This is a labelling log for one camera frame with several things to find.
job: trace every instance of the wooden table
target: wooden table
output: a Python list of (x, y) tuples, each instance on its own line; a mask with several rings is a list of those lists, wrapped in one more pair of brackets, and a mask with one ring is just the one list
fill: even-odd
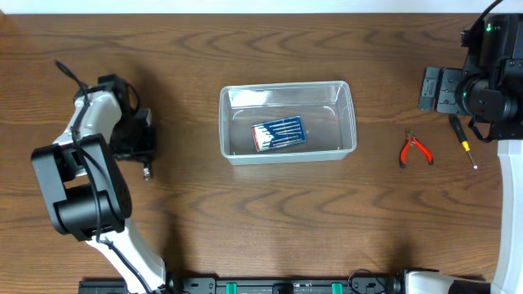
[[(472, 170), (446, 116), (418, 111), (424, 67), (460, 67), (474, 15), (4, 16), (0, 31), (0, 289), (76, 293), (118, 277), (60, 236), (29, 156), (65, 129), (73, 82), (117, 73), (154, 111), (154, 180), (119, 163), (133, 218), (172, 267), (222, 277), (347, 277), (402, 266), (492, 279), (502, 181), (495, 143), (467, 130)], [(221, 156), (226, 85), (344, 80), (358, 147), (344, 160), (233, 167)], [(411, 128), (434, 154), (398, 153)]]

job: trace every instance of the white wall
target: white wall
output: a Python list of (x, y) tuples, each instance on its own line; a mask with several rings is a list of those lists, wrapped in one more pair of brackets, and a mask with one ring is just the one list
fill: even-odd
[[(5, 14), (81, 13), (478, 13), (490, 0), (0, 0)], [(523, 13), (523, 0), (494, 9)]]

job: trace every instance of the pliers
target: pliers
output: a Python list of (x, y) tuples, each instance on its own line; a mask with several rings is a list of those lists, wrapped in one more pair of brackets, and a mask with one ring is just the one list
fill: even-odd
[(418, 147), (423, 154), (425, 154), (425, 157), (427, 157), (428, 164), (432, 165), (434, 164), (434, 158), (432, 157), (431, 151), (425, 145), (421, 144), (418, 141), (418, 138), (414, 135), (413, 131), (407, 132), (407, 137), (405, 138), (405, 144), (401, 148), (400, 152), (400, 167), (405, 168), (407, 166), (407, 152), (409, 151), (409, 147), (411, 145), (415, 145)]

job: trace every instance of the black cable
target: black cable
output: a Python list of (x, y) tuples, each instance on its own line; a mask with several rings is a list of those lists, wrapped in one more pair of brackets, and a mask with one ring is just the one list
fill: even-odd
[(355, 271), (351, 274), (351, 276), (349, 276), (349, 288), (350, 288), (353, 292), (355, 292), (356, 294), (361, 294), (361, 292), (359, 292), (358, 290), (356, 290), (356, 289), (353, 288), (353, 286), (352, 286), (352, 276), (354, 276), (354, 274), (356, 274), (356, 273), (358, 273), (358, 272), (362, 272), (362, 271), (365, 272), (365, 273), (370, 273), (370, 274), (373, 276), (373, 278), (376, 280), (376, 282), (378, 282), (378, 284), (379, 284), (380, 286), (383, 287), (383, 291), (378, 292), (378, 293), (376, 293), (376, 294), (383, 294), (383, 293), (385, 293), (385, 292), (387, 291), (387, 287), (385, 286), (385, 284), (382, 283), (382, 281), (380, 281), (380, 280), (378, 279), (378, 277), (376, 276), (376, 274), (374, 274), (372, 271), (370, 271), (369, 269), (357, 269), (357, 270), (355, 270)]
[(132, 109), (132, 116), (134, 116), (138, 112), (138, 109), (140, 109), (140, 103), (141, 103), (140, 95), (138, 95), (138, 92), (130, 83), (127, 82), (126, 86), (127, 86), (127, 88), (131, 88), (132, 93), (136, 97), (136, 107), (134, 109)]
[[(122, 263), (125, 265), (125, 267), (127, 267), (127, 269), (132, 274), (134, 274), (136, 279), (138, 279), (138, 282), (140, 282), (141, 286), (145, 289), (145, 292), (147, 294), (151, 294), (151, 291), (150, 291), (149, 287), (147, 287), (147, 284), (145, 283), (145, 280), (143, 279), (141, 274), (134, 268), (134, 266), (132, 266), (129, 263), (129, 261), (125, 258), (125, 256), (123, 256), (123, 254), (120, 252), (120, 250), (118, 250), (116, 248), (116, 246), (113, 245), (113, 243), (111, 241), (109, 241), (109, 240), (100, 240), (100, 235), (101, 235), (100, 196), (97, 193), (96, 183), (94, 181), (94, 178), (92, 177), (91, 169), (89, 168), (85, 158), (89, 159), (89, 161), (100, 171), (100, 173), (104, 176), (105, 180), (107, 180), (107, 177), (104, 174), (104, 172), (102, 171), (100, 165), (96, 162), (96, 160), (90, 154), (85, 152), (85, 150), (82, 149), (82, 147), (78, 144), (78, 141), (77, 141), (77, 139), (78, 139), (77, 135), (79, 133), (79, 124), (82, 121), (82, 118), (85, 115), (85, 113), (87, 112), (87, 109), (89, 108), (89, 105), (90, 105), (89, 99), (87, 98), (87, 90), (86, 90), (87, 84), (85, 82), (80, 81), (76, 77), (76, 75), (74, 75), (74, 73), (71, 72), (71, 70), (67, 68), (67, 66), (65, 66), (64, 64), (62, 64), (58, 60), (55, 60), (55, 64), (56, 64), (56, 67), (62, 73), (64, 73), (67, 77), (73, 79), (78, 84), (78, 86), (80, 87), (80, 89), (82, 90), (82, 93), (83, 93), (83, 106), (80, 109), (80, 112), (78, 113), (78, 116), (74, 120), (73, 125), (70, 128), (70, 131), (71, 131), (71, 137), (73, 138), (74, 150), (78, 154), (78, 158), (80, 159), (80, 163), (83, 165), (83, 168), (85, 169), (87, 177), (89, 178), (89, 182), (90, 182), (91, 189), (92, 189), (92, 196), (93, 196), (94, 201), (95, 201), (95, 211), (96, 211), (96, 238), (95, 238), (95, 240), (96, 240), (97, 243), (104, 244), (110, 250), (112, 250), (116, 254), (116, 256), (120, 259), (120, 261), (122, 261)], [(132, 86), (130, 86), (130, 87), (135, 92), (136, 98), (138, 99), (137, 104), (136, 104), (136, 108), (135, 108), (135, 110), (137, 111), (140, 108), (140, 98), (137, 95), (136, 90)]]
[(503, 0), (496, 0), (496, 1), (492, 2), (492, 4), (490, 4), (490, 6), (488, 6), (487, 9), (485, 9), (485, 11), (483, 11), (483, 13), (481, 13), (480, 17), (478, 17), (478, 19), (474, 22), (470, 31), (473, 32), (474, 30), (476, 30), (476, 27), (478, 25), (480, 25), (480, 22), (483, 21), (485, 16), (487, 16), (489, 14), (489, 12), (492, 11), (494, 9), (494, 7), (496, 7), (502, 1)]

